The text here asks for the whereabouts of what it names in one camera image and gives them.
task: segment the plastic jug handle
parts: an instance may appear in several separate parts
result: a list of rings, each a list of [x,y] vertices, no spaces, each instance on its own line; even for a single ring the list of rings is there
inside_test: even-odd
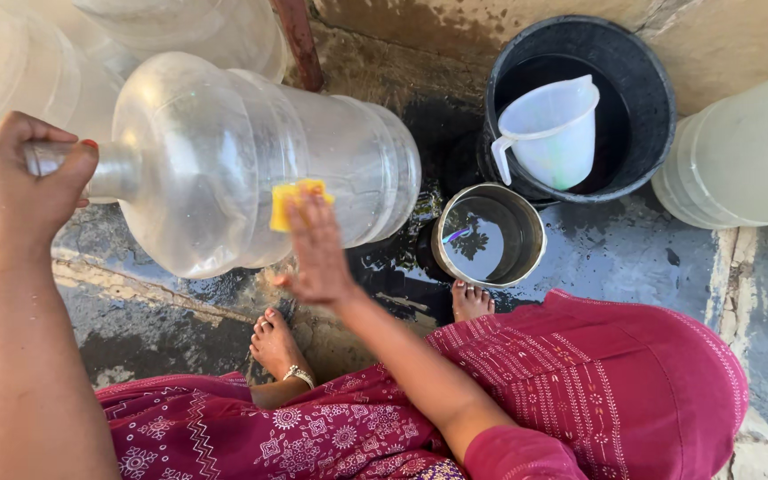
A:
[[[496,160],[496,169],[499,171],[499,176],[503,178],[503,183],[511,185],[511,173],[508,171],[508,158],[505,156],[505,150],[507,150],[514,141],[507,136],[500,136],[491,145],[491,153]]]

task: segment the black plastic bucket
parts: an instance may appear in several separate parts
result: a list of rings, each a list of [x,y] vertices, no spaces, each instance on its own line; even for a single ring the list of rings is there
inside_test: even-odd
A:
[[[510,188],[528,200],[607,202],[650,180],[668,155],[677,111],[674,90],[651,49],[611,21],[592,16],[559,16],[520,32],[496,59],[485,92],[483,176],[500,181],[490,143],[500,137],[499,114],[539,86],[586,74],[600,91],[595,110],[592,173],[559,191],[531,176],[509,150]]]

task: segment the wall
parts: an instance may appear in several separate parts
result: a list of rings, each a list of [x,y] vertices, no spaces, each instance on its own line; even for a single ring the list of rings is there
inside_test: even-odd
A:
[[[636,32],[693,114],[768,79],[768,0],[312,0],[320,20],[490,69],[507,40],[551,16],[601,16]]]

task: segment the hand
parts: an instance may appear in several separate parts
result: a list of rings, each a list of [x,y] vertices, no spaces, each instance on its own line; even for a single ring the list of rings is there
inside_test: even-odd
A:
[[[72,216],[99,154],[90,140],[73,144],[60,169],[37,178],[28,173],[23,143],[30,140],[74,143],[79,138],[20,112],[0,124],[0,256],[10,260],[44,259],[52,239]]]
[[[348,272],[340,226],[321,193],[302,191],[300,204],[286,202],[299,273],[297,277],[280,275],[275,284],[288,288],[299,301],[334,308],[365,294]]]

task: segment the white measuring jug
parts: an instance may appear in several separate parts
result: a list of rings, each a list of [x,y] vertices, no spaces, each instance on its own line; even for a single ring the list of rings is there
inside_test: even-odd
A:
[[[491,152],[506,185],[511,173],[505,150],[537,180],[567,190],[592,171],[595,154],[595,108],[600,92],[592,76],[539,87],[508,105],[499,117],[502,134]]]

